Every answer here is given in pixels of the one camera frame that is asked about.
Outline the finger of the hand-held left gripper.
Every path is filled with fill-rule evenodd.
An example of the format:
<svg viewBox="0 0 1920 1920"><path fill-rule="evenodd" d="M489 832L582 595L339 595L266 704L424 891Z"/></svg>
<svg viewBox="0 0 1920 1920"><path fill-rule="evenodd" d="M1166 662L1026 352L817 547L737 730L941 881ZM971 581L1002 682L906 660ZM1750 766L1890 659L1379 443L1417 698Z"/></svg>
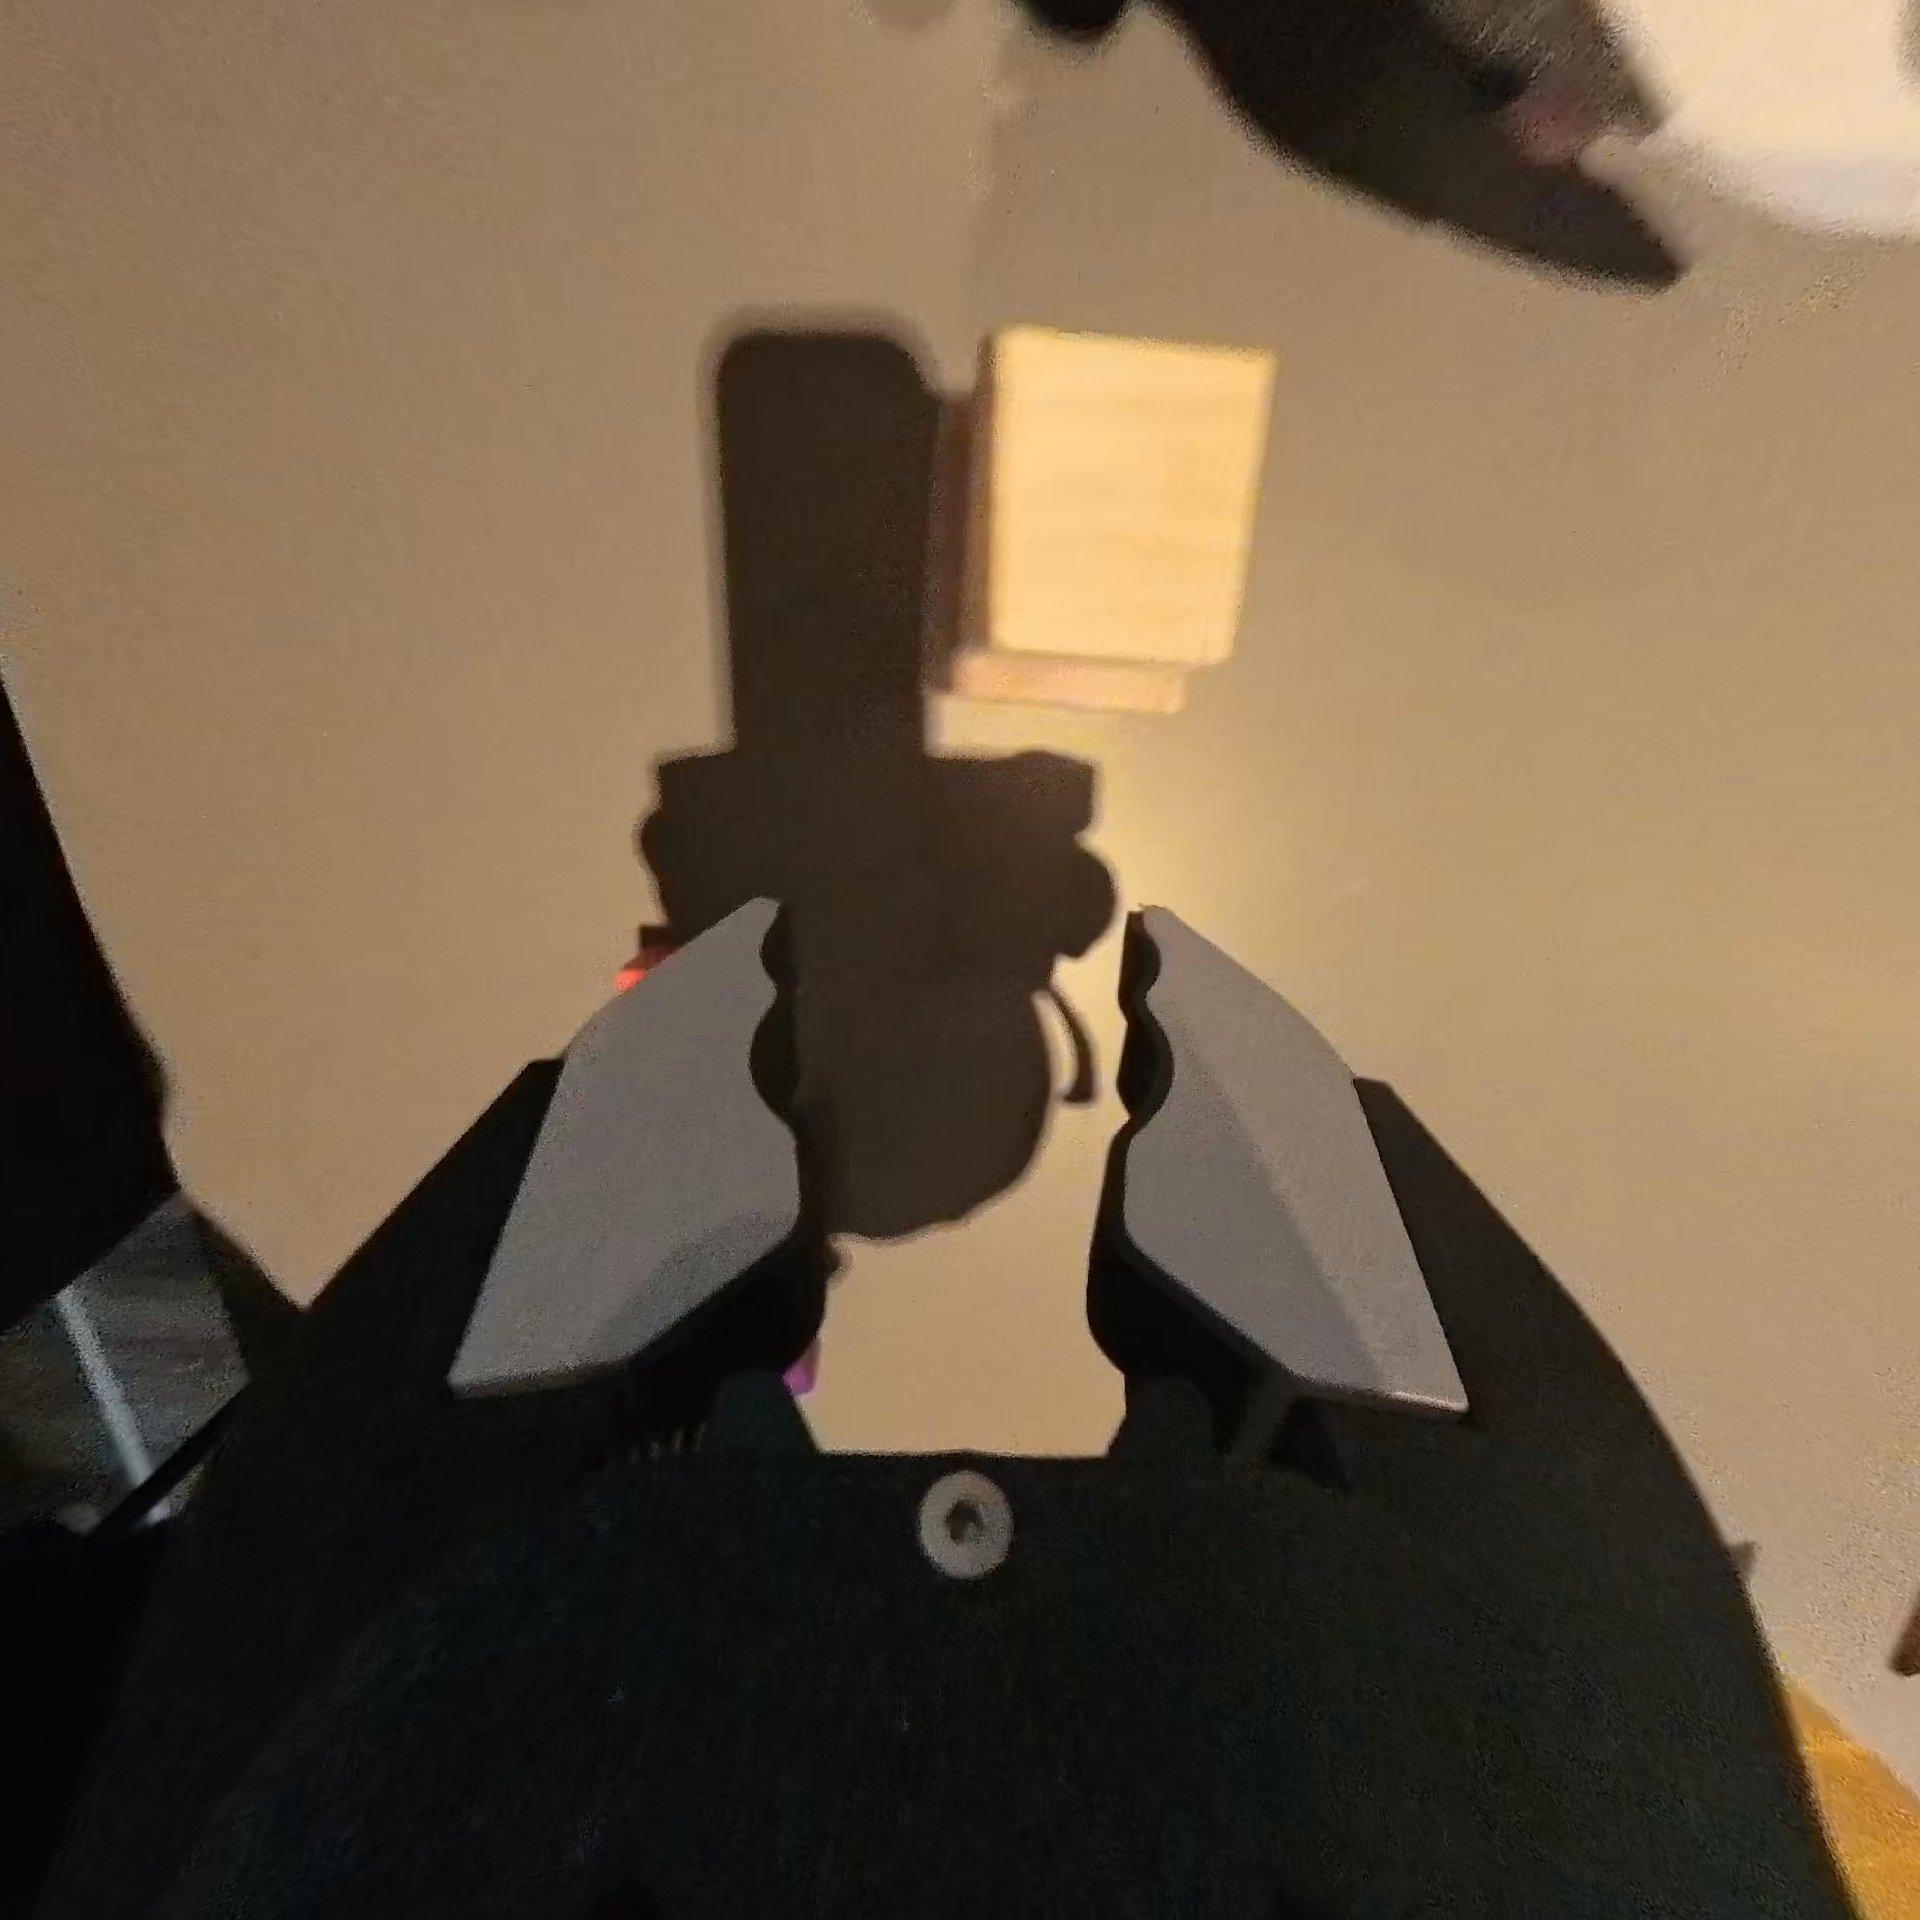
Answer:
<svg viewBox="0 0 1920 1920"><path fill-rule="evenodd" d="M1915 3L1614 3L1646 155L1810 233L1918 236Z"/></svg>

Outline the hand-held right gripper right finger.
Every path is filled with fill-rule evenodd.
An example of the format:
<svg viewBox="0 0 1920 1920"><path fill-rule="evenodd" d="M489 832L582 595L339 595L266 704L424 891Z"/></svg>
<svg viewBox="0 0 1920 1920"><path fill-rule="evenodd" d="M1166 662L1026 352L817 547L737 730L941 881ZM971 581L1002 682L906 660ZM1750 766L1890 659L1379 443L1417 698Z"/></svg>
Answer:
<svg viewBox="0 0 1920 1920"><path fill-rule="evenodd" d="M1341 1053L1164 905L1128 918L1120 1129L1089 1328L1134 1402L1189 1384L1228 1460L1299 1405L1453 1425L1449 1333Z"/></svg>

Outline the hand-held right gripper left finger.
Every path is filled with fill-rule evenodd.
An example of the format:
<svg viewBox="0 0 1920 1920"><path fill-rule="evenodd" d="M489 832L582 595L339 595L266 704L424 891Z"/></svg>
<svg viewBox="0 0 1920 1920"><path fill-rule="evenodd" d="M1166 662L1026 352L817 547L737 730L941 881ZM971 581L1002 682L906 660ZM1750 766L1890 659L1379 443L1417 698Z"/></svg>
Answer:
<svg viewBox="0 0 1920 1920"><path fill-rule="evenodd" d="M456 1397L659 1364L780 1374L805 1353L827 1258L794 1121L784 936L756 897L572 1038L449 1366Z"/></svg>

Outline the natural wooden cube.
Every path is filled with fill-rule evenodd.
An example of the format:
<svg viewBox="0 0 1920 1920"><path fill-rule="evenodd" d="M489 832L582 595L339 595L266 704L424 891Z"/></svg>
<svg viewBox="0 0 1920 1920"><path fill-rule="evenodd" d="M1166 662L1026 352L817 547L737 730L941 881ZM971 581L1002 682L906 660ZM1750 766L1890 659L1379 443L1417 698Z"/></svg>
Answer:
<svg viewBox="0 0 1920 1920"><path fill-rule="evenodd" d="M958 653L1229 660L1280 361L1020 324L981 347Z"/></svg>
<svg viewBox="0 0 1920 1920"><path fill-rule="evenodd" d="M1189 668L1104 657L966 650L949 660L945 689L953 698L984 704L1172 715L1186 706Z"/></svg>

